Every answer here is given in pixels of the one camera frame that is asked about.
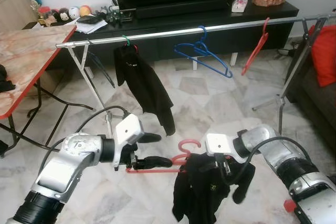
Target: floor tile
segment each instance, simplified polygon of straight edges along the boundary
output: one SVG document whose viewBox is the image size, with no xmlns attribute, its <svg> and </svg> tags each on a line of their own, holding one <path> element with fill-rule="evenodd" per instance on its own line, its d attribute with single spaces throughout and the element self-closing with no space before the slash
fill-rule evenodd
<svg viewBox="0 0 336 224">
<path fill-rule="evenodd" d="M 161 135 L 160 142 L 138 145 L 136 154 L 139 158 L 154 155 L 171 158 L 180 153 L 177 145 L 185 138 L 199 140 L 201 148 L 193 144 L 187 144 L 186 148 L 194 153 L 203 153 L 207 133 L 236 136 L 238 131 L 252 129 L 261 123 L 277 128 L 275 102 L 257 111 L 251 109 L 274 99 L 281 91 L 291 59 L 276 59 L 276 54 L 274 50 L 261 51 L 248 72 L 242 76 L 242 67 L 250 52 L 239 53 L 236 66 L 230 68 L 234 74 L 232 79 L 212 72 L 200 64 L 198 70 L 193 71 L 192 62 L 183 58 L 152 63 L 174 103 L 172 113 L 176 133 L 172 136 L 165 135 L 154 114 L 142 113 L 142 108 L 126 83 L 114 89 L 95 68 L 93 82 L 106 106 L 121 105 L 127 108 L 142 120 L 146 132 Z M 220 58 L 229 62 L 230 55 Z M 200 60 L 214 68 L 221 68 L 215 59 L 201 57 Z M 107 67 L 107 71 L 117 85 L 114 68 Z M 67 73 L 55 94 L 66 101 L 84 103 L 100 110 L 78 70 Z M 13 117 L 18 130 L 27 121 L 26 113 L 36 104 L 36 97 L 25 98 L 15 110 Z M 26 134 L 40 143 L 45 143 L 63 107 L 55 100 L 43 96 L 43 105 Z M 116 115 L 122 114 L 118 110 L 112 112 Z M 85 108 L 69 108 L 51 143 L 74 132 L 93 113 L 94 111 Z M 301 143 L 322 172 L 335 173 L 334 153 L 295 104 L 286 103 L 283 120 L 283 135 Z M 112 124 L 116 125 L 119 121 L 120 119 L 114 118 Z M 104 114 L 91 120 L 82 130 L 90 134 L 107 134 Z M 12 136 L 2 130 L 0 139 L 8 144 L 13 141 Z M 23 203 L 36 179 L 44 154 L 44 150 L 21 140 L 4 159 L 0 159 L 1 223 L 13 216 Z M 223 200 L 216 212 L 217 223 L 299 223 L 293 214 L 285 212 L 283 203 L 289 198 L 288 192 L 263 157 L 255 156 L 252 164 L 256 166 L 256 174 L 246 199 L 240 205 L 234 204 L 233 186 L 231 194 Z M 111 164 L 89 167 L 84 171 L 57 223 L 177 223 L 172 214 L 175 178 L 176 174 L 128 174 L 125 167 L 115 172 Z M 180 223 L 187 224 L 188 219 L 184 217 Z"/>
</svg>

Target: red cushion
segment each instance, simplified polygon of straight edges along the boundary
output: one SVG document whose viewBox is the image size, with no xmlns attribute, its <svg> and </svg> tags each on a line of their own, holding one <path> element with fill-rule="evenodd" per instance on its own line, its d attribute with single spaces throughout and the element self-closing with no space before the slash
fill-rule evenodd
<svg viewBox="0 0 336 224">
<path fill-rule="evenodd" d="M 336 25 L 325 26 L 311 50 L 317 79 L 321 87 L 336 82 Z"/>
</svg>

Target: black jacket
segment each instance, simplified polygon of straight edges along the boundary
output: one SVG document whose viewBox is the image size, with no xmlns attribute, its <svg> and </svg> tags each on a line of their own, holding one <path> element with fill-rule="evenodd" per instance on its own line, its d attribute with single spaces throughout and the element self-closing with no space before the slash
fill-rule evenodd
<svg viewBox="0 0 336 224">
<path fill-rule="evenodd" d="M 0 65 L 0 92 L 6 92 L 15 89 L 11 81 L 6 81 L 7 72 L 4 66 Z"/>
<path fill-rule="evenodd" d="M 187 215 L 190 224 L 213 224 L 216 222 L 215 212 L 220 203 L 230 192 L 230 187 L 223 183 L 219 169 L 200 172 L 204 165 L 215 162 L 214 157 L 192 154 L 181 169 L 186 173 L 179 173 L 174 185 L 173 214 L 178 221 Z M 242 165 L 234 159 L 229 161 L 233 176 Z M 254 176 L 255 167 L 249 164 L 242 178 L 237 182 L 238 188 L 233 193 L 233 200 L 240 204 L 246 195 L 248 186 Z"/>
<path fill-rule="evenodd" d="M 155 114 L 166 134 L 173 135 L 175 124 L 170 109 L 173 103 L 156 73 L 139 56 L 137 49 L 133 45 L 116 48 L 114 63 L 118 85 L 126 81 L 143 112 Z"/>
</svg>

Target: tv stand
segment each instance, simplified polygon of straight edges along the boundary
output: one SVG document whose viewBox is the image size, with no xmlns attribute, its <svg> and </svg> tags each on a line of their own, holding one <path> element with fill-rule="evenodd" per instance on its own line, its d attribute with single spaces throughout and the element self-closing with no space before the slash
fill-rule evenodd
<svg viewBox="0 0 336 224">
<path fill-rule="evenodd" d="M 278 6 L 261 7 L 248 1 L 244 13 L 231 13 L 230 9 L 213 10 L 200 13 L 170 15 L 165 17 L 153 17 L 145 19 L 135 19 L 131 23 L 123 23 L 122 26 L 113 27 L 111 24 L 100 28 L 92 34 L 75 32 L 69 41 L 79 41 L 86 39 L 103 39 L 120 37 L 121 35 L 136 35 L 158 33 L 161 31 L 179 30 L 194 28 L 200 25 L 216 26 L 233 24 L 240 22 L 250 22 L 270 18 L 295 17 L 299 10 L 285 2 Z M 292 24 L 279 24 L 267 26 L 269 37 L 264 45 L 264 49 L 282 48 L 292 29 Z M 208 33 L 206 44 L 213 53 L 231 54 L 233 52 L 252 51 L 262 35 L 262 27 L 249 27 L 233 30 L 214 31 Z M 157 61 L 164 59 L 180 58 L 173 50 L 174 45 L 179 43 L 193 43 L 199 40 L 199 34 L 181 35 L 177 37 L 166 37 L 157 39 L 137 40 L 141 57 L 147 61 Z M 122 46 L 123 43 L 92 45 L 89 50 L 96 54 L 103 64 L 113 64 L 113 49 Z M 82 48 L 78 50 L 78 55 L 82 55 Z M 68 50 L 62 49 L 49 68 L 75 67 L 74 61 Z"/>
</svg>

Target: gray sofa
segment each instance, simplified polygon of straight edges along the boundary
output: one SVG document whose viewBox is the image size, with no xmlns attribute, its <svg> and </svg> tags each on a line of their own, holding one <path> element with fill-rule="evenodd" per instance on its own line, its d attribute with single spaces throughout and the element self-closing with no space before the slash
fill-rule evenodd
<svg viewBox="0 0 336 224">
<path fill-rule="evenodd" d="M 288 75 L 297 62 L 303 41 L 293 57 Z M 328 145 L 336 151 L 336 83 L 321 88 L 311 55 L 303 63 L 289 88 L 287 98 L 296 102 L 313 122 Z"/>
</svg>

